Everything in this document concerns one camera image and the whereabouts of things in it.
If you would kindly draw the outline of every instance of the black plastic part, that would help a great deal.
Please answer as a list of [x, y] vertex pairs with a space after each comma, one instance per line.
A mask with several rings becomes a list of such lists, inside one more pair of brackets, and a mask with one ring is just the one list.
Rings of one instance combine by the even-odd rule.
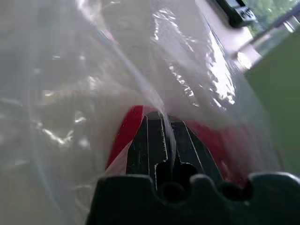
[[216, 0], [229, 18], [229, 24], [234, 28], [250, 25], [256, 16], [242, 0]]
[[299, 184], [290, 174], [259, 174], [244, 190], [217, 190], [207, 176], [195, 175], [184, 196], [172, 184], [157, 193], [149, 176], [103, 178], [87, 225], [293, 225], [299, 223]]
[[169, 117], [176, 140], [175, 165], [170, 167], [170, 145], [165, 123], [157, 112], [145, 116], [128, 150], [126, 174], [144, 174], [153, 179], [156, 188], [174, 181], [185, 189], [189, 178], [206, 174], [218, 185], [223, 179], [210, 151], [182, 122]]

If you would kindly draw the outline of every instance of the white surface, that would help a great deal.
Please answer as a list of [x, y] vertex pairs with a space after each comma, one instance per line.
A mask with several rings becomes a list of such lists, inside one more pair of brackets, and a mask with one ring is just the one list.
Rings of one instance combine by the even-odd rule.
[[252, 39], [252, 35], [247, 27], [234, 29], [229, 25], [226, 14], [214, 0], [195, 1], [211, 29], [229, 54], [236, 53], [245, 43]]

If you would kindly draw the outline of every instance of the green wall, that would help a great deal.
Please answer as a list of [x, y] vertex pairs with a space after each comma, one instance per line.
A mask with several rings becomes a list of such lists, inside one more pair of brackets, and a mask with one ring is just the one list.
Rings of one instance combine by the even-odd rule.
[[267, 109], [287, 171], [300, 175], [300, 30], [246, 73]]

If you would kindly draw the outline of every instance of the clear plastic wrap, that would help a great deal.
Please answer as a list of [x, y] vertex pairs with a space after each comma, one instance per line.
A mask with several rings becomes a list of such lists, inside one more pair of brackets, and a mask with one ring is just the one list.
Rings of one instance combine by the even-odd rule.
[[1, 200], [25, 195], [19, 217], [9, 216], [16, 205], [1, 209], [3, 224], [40, 224], [35, 210], [49, 224], [84, 224], [105, 166], [107, 174], [124, 170], [130, 141], [113, 159], [115, 169], [107, 160], [136, 105], [185, 121], [220, 153], [227, 180], [236, 181], [235, 171], [282, 170], [260, 103], [195, 1], [1, 4], [1, 192], [23, 185]]

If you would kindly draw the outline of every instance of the transparent plastic film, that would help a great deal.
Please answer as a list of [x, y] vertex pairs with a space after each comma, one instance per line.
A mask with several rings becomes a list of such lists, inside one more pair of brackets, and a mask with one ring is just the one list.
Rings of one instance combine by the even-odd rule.
[[195, 1], [10, 0], [4, 8], [0, 190], [37, 190], [19, 197], [25, 207], [3, 210], [6, 224], [84, 224], [97, 180], [125, 173], [152, 111], [164, 117], [173, 152], [167, 115], [210, 149], [225, 180], [283, 170], [263, 108]]

